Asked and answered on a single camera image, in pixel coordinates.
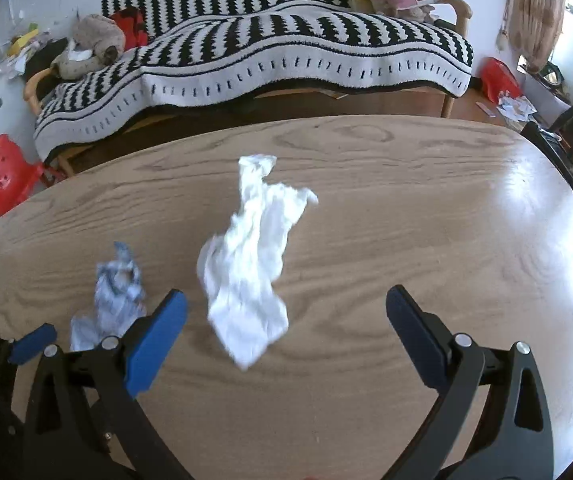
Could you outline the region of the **white tissue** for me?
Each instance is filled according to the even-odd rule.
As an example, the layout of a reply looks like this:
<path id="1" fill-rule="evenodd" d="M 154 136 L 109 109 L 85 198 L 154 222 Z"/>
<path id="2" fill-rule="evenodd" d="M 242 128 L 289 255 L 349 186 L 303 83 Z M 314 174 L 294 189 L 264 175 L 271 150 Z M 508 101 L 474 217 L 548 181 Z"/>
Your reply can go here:
<path id="1" fill-rule="evenodd" d="M 212 236 L 196 272 L 207 299 L 207 321 L 240 370 L 248 370 L 289 329 L 288 309 L 273 290 L 283 271 L 289 233 L 309 204 L 309 188 L 269 184 L 272 155 L 239 159 L 240 208 L 229 228 Z"/>

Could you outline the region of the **red bear-shaped stool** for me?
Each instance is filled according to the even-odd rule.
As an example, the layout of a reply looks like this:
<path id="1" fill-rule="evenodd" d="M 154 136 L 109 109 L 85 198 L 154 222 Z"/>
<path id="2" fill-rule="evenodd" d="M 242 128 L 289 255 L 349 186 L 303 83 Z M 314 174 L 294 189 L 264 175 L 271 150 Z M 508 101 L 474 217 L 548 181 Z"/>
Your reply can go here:
<path id="1" fill-rule="evenodd" d="M 65 178 L 62 171 L 42 162 L 28 162 L 17 144 L 0 134 L 0 217 L 27 200 L 39 183 L 48 188 Z"/>

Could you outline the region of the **brown plush toy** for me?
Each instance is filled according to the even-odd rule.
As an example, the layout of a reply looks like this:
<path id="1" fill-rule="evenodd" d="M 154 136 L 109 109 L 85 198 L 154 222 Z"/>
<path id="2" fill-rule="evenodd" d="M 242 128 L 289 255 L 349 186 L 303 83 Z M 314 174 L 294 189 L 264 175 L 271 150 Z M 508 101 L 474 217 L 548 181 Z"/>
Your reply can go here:
<path id="1" fill-rule="evenodd" d="M 63 80 L 78 80 L 116 62 L 125 44 L 123 30 L 111 18 L 89 14 L 73 25 L 67 47 L 53 60 L 51 68 Z"/>

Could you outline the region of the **red cushion on sofa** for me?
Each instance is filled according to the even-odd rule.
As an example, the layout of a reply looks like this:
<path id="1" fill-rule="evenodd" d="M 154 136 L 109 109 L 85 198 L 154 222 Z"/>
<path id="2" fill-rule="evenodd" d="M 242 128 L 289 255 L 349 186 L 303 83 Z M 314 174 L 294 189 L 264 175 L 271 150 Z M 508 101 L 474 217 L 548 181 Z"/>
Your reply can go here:
<path id="1" fill-rule="evenodd" d="M 110 18 L 125 35 L 126 51 L 145 47 L 149 44 L 144 16 L 138 8 L 127 6 L 127 8 L 112 14 Z"/>

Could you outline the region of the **black white striped sofa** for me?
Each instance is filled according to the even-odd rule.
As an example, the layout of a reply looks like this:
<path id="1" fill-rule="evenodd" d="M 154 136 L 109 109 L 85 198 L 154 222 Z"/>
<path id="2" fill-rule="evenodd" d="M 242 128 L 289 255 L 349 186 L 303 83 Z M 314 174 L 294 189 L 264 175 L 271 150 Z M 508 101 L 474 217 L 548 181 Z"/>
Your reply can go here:
<path id="1" fill-rule="evenodd" d="M 447 26 L 357 10 L 351 0 L 101 0 L 133 6 L 149 42 L 59 84 L 36 120 L 42 160 L 101 141 L 142 110 L 203 108 L 281 86 L 467 91 L 474 52 Z"/>

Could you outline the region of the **red bag on floor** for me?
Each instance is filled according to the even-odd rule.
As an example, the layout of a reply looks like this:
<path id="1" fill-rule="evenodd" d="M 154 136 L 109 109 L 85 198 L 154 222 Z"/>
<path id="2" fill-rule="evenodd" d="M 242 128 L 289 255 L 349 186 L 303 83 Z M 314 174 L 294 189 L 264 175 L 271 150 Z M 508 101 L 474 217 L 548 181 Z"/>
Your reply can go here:
<path id="1" fill-rule="evenodd" d="M 482 91 L 488 101 L 497 105 L 503 96 L 518 99 L 522 89 L 508 66 L 497 58 L 487 58 L 481 69 Z"/>

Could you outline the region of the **brown checked curtain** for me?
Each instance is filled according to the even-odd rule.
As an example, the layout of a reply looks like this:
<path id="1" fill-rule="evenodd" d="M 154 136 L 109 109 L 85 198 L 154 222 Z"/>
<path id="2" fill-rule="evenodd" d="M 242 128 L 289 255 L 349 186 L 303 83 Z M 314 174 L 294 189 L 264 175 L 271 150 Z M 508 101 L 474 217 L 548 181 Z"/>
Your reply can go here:
<path id="1" fill-rule="evenodd" d="M 549 60 L 561 34 L 565 0 L 512 0 L 509 42 L 537 73 Z"/>

